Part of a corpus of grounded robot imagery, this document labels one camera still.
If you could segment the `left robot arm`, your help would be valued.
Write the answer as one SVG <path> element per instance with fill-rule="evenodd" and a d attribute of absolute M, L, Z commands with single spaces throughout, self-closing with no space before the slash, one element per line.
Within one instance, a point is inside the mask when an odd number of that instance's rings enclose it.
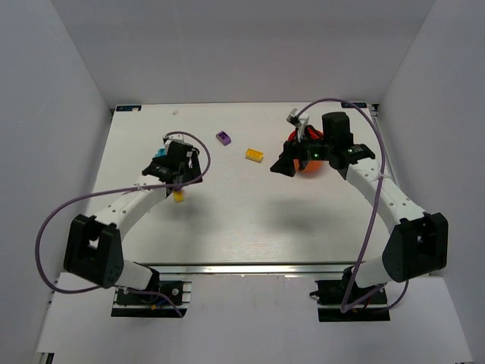
<path fill-rule="evenodd" d="M 158 273 L 126 260 L 122 242 L 129 230 L 155 205 L 190 181 L 202 181 L 199 150 L 171 140 L 164 154 L 152 158 L 133 189 L 94 215 L 78 215 L 70 225 L 64 270 L 103 288 L 152 291 Z"/>

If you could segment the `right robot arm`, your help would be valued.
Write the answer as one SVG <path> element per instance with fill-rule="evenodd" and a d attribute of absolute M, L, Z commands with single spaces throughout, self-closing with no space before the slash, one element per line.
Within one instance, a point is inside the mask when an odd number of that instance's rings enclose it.
<path fill-rule="evenodd" d="M 292 177 L 310 162 L 327 162 L 373 206 L 390 237 L 380 256 L 352 268 L 353 288 L 401 283 L 444 268 L 449 232 L 444 215 L 426 212 L 381 171 L 376 155 L 355 143 L 346 113 L 323 115 L 322 133 L 308 119 L 297 108 L 289 113 L 295 133 L 270 170 Z"/>

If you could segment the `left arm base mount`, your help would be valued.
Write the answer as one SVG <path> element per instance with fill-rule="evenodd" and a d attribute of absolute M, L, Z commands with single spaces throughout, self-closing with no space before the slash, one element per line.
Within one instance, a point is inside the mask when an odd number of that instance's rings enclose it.
<path fill-rule="evenodd" d="M 111 307 L 111 317 L 141 319 L 181 319 L 189 307 L 192 282 L 166 281 L 158 283 L 162 294 L 131 293 L 118 288 Z"/>

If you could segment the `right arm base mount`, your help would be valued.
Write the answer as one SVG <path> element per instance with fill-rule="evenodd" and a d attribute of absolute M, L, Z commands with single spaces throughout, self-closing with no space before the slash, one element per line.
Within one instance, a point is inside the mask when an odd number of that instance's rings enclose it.
<path fill-rule="evenodd" d="M 317 302 L 319 322 L 388 322 L 390 320 L 386 291 L 383 287 L 369 296 L 374 287 L 361 289 L 354 286 L 345 306 L 350 306 L 362 297 L 365 299 L 343 313 L 341 305 L 347 283 L 338 280 L 320 280 L 315 283 L 316 290 L 312 291 L 309 297 Z"/>

